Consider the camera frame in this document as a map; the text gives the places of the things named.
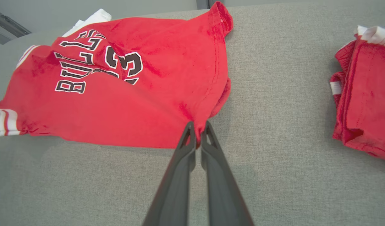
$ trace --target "gray table surface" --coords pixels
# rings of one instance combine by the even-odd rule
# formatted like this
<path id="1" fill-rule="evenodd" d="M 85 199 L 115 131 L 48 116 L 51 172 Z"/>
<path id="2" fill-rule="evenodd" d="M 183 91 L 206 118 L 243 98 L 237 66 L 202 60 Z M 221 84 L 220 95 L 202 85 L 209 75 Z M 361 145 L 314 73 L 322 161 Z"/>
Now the gray table surface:
<path id="1" fill-rule="evenodd" d="M 336 109 L 328 83 L 339 70 L 334 54 L 353 40 L 358 24 L 385 27 L 385 0 L 229 11 L 232 88 L 211 122 L 256 225 L 385 226 L 385 161 L 332 140 Z M 0 48 L 0 99 L 23 51 L 49 45 L 66 30 Z M 0 137 L 0 225 L 140 225 L 172 152 Z M 191 226 L 208 224 L 206 203 L 198 166 L 191 176 Z"/>

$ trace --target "gray textured tablecloth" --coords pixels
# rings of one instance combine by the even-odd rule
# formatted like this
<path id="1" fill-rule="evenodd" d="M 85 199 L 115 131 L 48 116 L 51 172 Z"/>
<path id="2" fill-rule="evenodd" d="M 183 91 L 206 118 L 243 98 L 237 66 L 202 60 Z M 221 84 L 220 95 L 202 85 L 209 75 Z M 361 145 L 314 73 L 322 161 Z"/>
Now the gray textured tablecloth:
<path id="1" fill-rule="evenodd" d="M 336 110 L 328 83 L 339 70 L 334 54 L 353 40 L 358 24 L 385 27 L 385 0 L 229 11 L 232 88 L 211 123 L 256 225 L 385 226 L 385 162 L 332 140 Z M 0 99 L 23 51 L 51 44 L 66 30 L 0 49 Z M 172 152 L 0 137 L 0 225 L 140 225 Z M 208 224 L 205 186 L 198 165 L 191 226 Z"/>

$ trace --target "red jersey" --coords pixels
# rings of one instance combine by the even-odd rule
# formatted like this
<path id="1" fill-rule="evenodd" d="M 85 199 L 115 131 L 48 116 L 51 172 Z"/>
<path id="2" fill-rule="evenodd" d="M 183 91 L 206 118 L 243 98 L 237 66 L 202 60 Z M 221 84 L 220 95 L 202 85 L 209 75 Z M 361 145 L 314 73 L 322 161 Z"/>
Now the red jersey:
<path id="1" fill-rule="evenodd" d="M 174 148 L 188 121 L 200 134 L 227 100 L 232 27 L 217 2 L 190 20 L 126 18 L 32 46 L 0 101 L 0 136 Z"/>

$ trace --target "folded red garment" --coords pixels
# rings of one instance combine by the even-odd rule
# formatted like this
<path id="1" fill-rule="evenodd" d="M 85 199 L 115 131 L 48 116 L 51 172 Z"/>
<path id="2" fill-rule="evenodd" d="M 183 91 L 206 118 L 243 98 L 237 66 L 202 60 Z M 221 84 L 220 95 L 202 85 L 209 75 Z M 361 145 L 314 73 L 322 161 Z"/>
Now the folded red garment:
<path id="1" fill-rule="evenodd" d="M 232 28 L 217 2 L 190 20 L 95 23 L 32 46 L 0 101 L 0 136 L 175 148 L 187 122 L 201 134 L 228 98 Z"/>
<path id="2" fill-rule="evenodd" d="M 385 159 L 385 29 L 358 27 L 336 55 L 342 71 L 330 85 L 337 107 L 333 138 Z"/>

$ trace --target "clothing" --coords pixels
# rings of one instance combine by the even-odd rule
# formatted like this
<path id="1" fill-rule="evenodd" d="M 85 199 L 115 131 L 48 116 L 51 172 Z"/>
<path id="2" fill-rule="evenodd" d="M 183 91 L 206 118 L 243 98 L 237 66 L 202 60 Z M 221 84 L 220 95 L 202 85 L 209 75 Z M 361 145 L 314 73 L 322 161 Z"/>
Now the clothing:
<path id="1" fill-rule="evenodd" d="M 224 37 L 232 28 L 216 3 L 191 20 L 90 24 L 30 47 L 0 101 L 0 136 L 174 148 L 188 121 L 201 134 L 227 100 Z"/>
<path id="2" fill-rule="evenodd" d="M 343 71 L 330 80 L 337 106 L 333 138 L 385 159 L 385 29 L 359 26 L 336 59 Z"/>

